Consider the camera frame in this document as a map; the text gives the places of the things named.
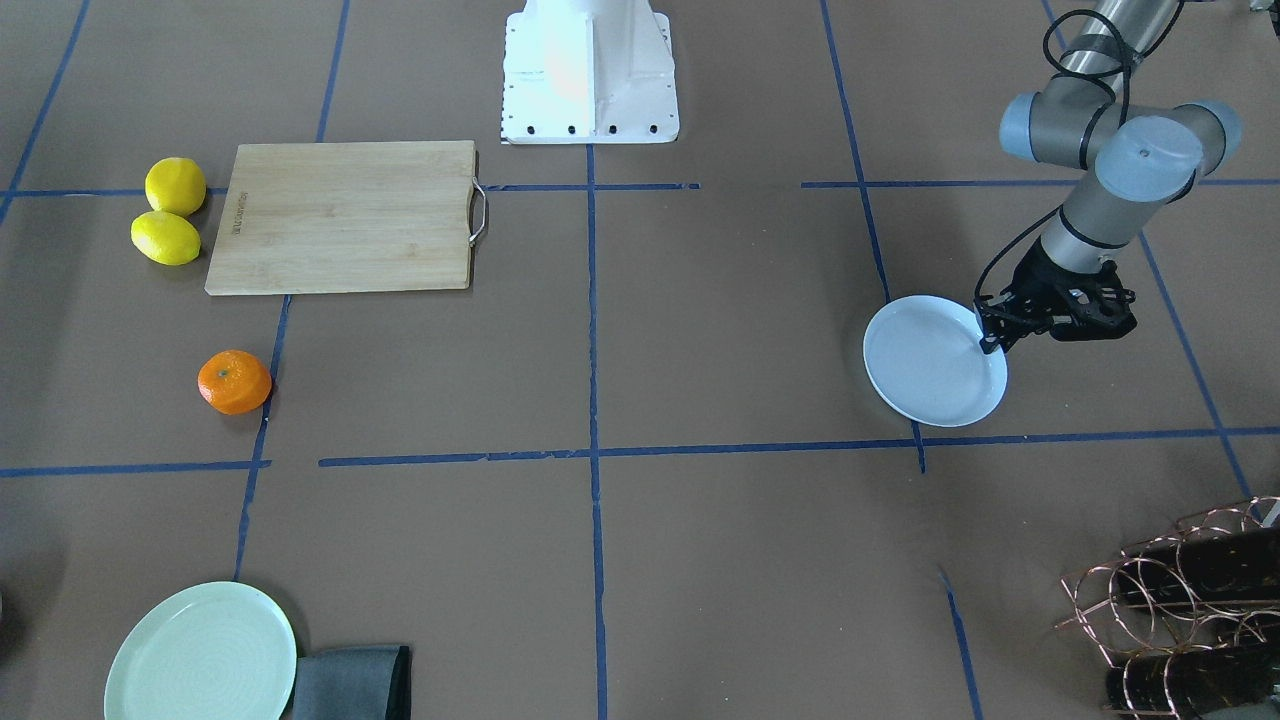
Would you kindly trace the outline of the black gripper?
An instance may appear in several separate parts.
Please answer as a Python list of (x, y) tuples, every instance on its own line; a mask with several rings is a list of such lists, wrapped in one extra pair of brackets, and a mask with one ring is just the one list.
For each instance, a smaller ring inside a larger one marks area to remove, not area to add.
[(1084, 318), (1092, 306), (1094, 274), (1061, 268), (1037, 240), (1012, 273), (1012, 281), (1000, 300), (986, 304), (980, 351), (1006, 354), (1007, 341), (1048, 333), (1057, 341), (1094, 341), (1101, 334)]

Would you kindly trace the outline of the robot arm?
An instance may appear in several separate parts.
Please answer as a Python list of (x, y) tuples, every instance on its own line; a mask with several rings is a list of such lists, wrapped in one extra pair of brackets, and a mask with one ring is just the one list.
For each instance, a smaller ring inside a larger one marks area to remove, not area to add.
[(1148, 108), (1132, 101), (1140, 65), (1166, 40), (1180, 1), (1098, 1), (1068, 12), (1079, 19), (1066, 47), (1042, 46), (1047, 85), (1016, 96), (998, 128), (1005, 152), (1078, 169), (1065, 200), (1023, 231), (1028, 243), (1010, 282), (987, 293), (980, 275), (973, 306), (984, 354), (1007, 352), (1034, 334), (1060, 342), (1117, 340), (1137, 327), (1135, 293), (1117, 256), (1155, 214), (1185, 197), (1239, 149), (1242, 120), (1226, 104)]

